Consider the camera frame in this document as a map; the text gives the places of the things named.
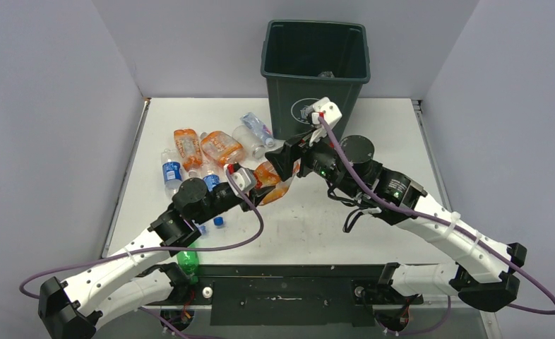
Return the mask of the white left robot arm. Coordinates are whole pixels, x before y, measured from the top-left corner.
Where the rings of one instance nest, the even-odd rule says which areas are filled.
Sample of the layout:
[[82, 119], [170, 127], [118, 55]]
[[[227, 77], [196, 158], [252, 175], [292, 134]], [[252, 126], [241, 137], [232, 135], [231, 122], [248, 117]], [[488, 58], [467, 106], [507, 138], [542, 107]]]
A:
[[254, 178], [234, 173], [209, 189], [187, 179], [167, 209], [122, 250], [65, 280], [40, 286], [37, 313], [52, 338], [91, 338], [109, 321], [150, 303], [180, 304], [192, 275], [171, 259], [200, 236], [198, 225], [241, 206], [256, 206]]

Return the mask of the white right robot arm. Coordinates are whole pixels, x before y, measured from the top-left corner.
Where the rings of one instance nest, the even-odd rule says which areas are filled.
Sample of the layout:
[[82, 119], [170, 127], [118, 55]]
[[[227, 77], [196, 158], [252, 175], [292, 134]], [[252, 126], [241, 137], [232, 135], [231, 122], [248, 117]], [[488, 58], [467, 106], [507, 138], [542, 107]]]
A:
[[288, 169], [298, 177], [316, 173], [330, 191], [340, 192], [343, 203], [422, 238], [450, 258], [440, 264], [388, 263], [377, 284], [382, 300], [446, 295], [488, 312], [516, 300], [520, 281], [515, 271], [525, 262], [526, 248], [478, 233], [416, 181], [375, 161], [368, 138], [348, 136], [337, 146], [292, 138], [266, 159], [281, 179], [288, 178]]

